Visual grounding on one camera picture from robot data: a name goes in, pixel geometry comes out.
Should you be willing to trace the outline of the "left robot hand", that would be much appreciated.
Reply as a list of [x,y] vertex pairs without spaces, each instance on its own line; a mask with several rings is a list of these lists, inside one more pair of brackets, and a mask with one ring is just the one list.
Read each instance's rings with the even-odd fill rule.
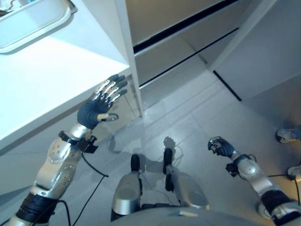
[[93,130],[100,122],[109,121],[110,117],[118,118],[109,110],[127,93],[124,88],[127,81],[124,75],[115,74],[102,81],[92,95],[80,107],[77,114],[77,122],[88,129]]

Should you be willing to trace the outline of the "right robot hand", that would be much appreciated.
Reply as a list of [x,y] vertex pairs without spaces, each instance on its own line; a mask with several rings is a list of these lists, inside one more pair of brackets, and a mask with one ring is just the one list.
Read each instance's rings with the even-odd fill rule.
[[216,155],[231,158],[235,152],[235,148],[220,136],[209,139],[208,150]]

